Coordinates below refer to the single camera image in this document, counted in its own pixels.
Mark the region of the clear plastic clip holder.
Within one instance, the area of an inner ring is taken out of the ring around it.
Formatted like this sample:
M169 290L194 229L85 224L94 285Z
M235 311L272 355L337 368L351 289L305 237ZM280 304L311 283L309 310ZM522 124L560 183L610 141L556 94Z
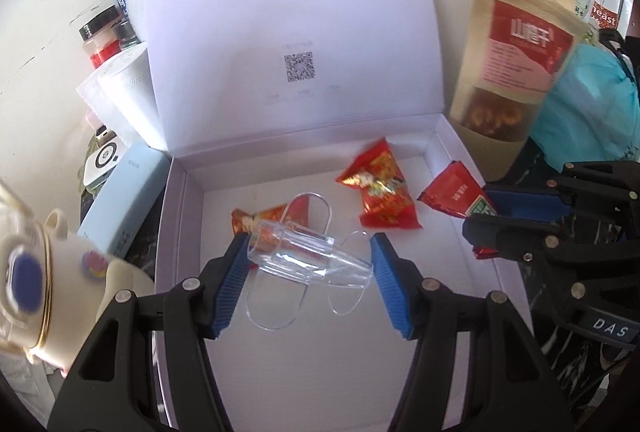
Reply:
M245 297L250 321L267 331L291 326L308 290L320 287L329 308L346 316L357 308L373 279L370 236L356 230L343 239L329 234L333 210L319 193L303 192L287 203L274 226L271 251L250 248L255 273Z

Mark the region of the kraft hawthorn snack pouch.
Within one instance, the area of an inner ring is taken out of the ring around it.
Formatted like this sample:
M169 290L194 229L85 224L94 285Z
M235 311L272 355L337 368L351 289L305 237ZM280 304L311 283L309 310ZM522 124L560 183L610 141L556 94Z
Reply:
M474 0L449 121L485 181L509 172L587 30L558 0Z

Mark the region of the red ketchup sachet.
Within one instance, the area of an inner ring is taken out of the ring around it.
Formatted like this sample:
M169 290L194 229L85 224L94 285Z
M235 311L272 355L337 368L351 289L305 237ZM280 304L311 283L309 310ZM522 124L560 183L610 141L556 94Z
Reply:
M494 204L461 161L452 161L418 196L436 211L466 219L470 215L496 215Z

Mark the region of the red gold candy packet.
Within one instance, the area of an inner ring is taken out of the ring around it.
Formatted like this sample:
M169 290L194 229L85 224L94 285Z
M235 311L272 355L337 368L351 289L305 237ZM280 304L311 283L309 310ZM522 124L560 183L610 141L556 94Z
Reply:
M358 155L335 181L360 192L359 221L366 229L422 229L407 181L385 139Z
M250 234L250 248L260 251L271 251L277 246L274 226L285 214L287 204L271 207L255 213L248 213L239 208L231 212L231 227L234 235Z

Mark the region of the red jar black lid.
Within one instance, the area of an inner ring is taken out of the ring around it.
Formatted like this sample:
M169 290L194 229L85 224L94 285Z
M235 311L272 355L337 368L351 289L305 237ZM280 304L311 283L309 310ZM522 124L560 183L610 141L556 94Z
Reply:
M120 52L120 44L114 32L114 26L121 20L122 15L117 7L111 6L79 28L78 33L82 39L82 48L88 54L94 68L99 68Z

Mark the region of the red white paper bag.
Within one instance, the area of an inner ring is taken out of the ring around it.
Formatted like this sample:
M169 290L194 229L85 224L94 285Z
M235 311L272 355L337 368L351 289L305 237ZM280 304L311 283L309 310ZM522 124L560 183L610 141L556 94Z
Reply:
M593 0L587 21L597 30L616 29L618 27L618 13L608 9L598 0Z

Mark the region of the light blue charger box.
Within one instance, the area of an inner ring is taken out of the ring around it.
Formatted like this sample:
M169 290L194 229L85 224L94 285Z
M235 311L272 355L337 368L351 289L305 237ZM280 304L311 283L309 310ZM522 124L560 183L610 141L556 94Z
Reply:
M169 167L163 152L142 144L130 147L96 195L77 235L124 259L165 189Z

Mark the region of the lavender open gift box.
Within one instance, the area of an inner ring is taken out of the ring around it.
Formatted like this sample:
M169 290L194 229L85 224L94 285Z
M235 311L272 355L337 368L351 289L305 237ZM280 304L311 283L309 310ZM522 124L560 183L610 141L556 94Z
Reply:
M337 174L378 139L419 192L468 153L444 116L434 0L145 0L155 99L174 159L155 286L198 274L232 241L231 211L322 194L351 241L357 192ZM413 344L375 287L335 315L312 286L296 321L243 310L208 345L239 431L384 431Z

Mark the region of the light blue plastic bag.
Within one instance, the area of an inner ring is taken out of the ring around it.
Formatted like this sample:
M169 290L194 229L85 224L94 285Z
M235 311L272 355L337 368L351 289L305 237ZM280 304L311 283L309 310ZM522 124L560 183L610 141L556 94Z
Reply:
M530 137L556 171L639 159L639 81L611 51L581 44L547 94Z

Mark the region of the white paper cup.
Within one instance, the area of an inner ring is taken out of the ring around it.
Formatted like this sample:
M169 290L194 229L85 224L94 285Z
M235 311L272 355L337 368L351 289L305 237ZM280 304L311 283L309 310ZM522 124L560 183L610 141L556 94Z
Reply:
M112 56L93 70L76 92L96 118L127 146L145 143L157 151L167 151L146 44L136 44Z

